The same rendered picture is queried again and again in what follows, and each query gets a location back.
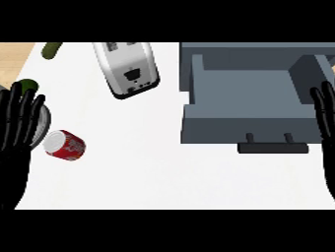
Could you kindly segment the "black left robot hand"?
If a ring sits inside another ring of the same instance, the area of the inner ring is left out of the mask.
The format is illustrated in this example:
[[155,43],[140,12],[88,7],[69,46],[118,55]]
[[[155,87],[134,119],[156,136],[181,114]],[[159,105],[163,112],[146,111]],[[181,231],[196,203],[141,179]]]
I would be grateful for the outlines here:
[[20,82],[0,91],[0,211],[17,208],[26,193],[43,103],[45,95],[23,92]]

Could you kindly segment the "red soda can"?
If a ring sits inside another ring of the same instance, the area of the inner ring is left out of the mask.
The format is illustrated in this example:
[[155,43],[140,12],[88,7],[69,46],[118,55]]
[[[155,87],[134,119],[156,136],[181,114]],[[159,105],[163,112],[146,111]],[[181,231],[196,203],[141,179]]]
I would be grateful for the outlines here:
[[55,158],[79,160],[85,154],[85,141],[66,130],[52,131],[43,141],[45,152]]

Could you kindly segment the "grey open drawer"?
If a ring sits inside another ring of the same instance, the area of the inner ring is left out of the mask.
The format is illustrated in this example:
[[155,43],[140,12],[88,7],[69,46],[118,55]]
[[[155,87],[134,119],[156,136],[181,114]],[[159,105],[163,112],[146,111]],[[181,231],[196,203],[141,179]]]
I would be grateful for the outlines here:
[[196,55],[181,142],[236,144],[252,134],[258,142],[277,143],[291,134],[298,142],[317,144],[310,89],[334,79],[323,55],[303,56],[288,70],[208,70]]

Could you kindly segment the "grey round plate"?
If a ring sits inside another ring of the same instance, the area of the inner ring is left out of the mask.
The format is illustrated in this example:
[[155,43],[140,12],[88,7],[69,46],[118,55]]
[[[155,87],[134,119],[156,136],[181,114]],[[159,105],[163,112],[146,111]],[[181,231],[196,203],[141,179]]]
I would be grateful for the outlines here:
[[32,149],[35,149],[41,144],[49,130],[49,125],[51,125],[51,113],[48,107],[43,106],[41,111],[38,131],[33,137]]

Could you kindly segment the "dark green round vegetable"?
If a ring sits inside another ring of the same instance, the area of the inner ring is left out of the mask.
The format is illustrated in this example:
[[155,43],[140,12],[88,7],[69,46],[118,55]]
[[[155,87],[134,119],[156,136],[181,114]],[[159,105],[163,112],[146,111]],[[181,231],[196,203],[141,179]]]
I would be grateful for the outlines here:
[[35,91],[39,90],[39,83],[33,79],[23,79],[20,80],[20,83],[23,85],[23,92],[26,92],[29,89],[33,89]]

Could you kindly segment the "green cucumber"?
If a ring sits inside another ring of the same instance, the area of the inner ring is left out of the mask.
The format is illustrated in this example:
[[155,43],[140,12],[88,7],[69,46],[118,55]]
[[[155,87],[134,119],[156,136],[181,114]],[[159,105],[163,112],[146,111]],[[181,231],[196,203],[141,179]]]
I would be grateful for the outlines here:
[[43,46],[42,49],[42,57],[46,60],[51,60],[55,57],[57,51],[61,47],[63,43],[61,42],[48,42]]

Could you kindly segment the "grey cabinet body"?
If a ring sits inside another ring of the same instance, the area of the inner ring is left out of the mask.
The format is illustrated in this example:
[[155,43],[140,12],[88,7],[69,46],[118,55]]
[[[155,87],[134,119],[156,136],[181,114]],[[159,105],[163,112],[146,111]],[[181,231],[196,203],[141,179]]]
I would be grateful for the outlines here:
[[335,66],[335,42],[181,42],[180,91],[190,90],[193,56],[206,70],[288,70],[304,55],[325,55]]

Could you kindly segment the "silver toaster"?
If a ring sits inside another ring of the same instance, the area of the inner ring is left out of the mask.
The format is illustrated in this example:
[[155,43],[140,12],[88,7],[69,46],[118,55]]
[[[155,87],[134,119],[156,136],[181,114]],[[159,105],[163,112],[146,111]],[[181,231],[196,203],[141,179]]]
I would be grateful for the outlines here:
[[126,99],[160,82],[149,42],[94,42],[94,49],[112,93]]

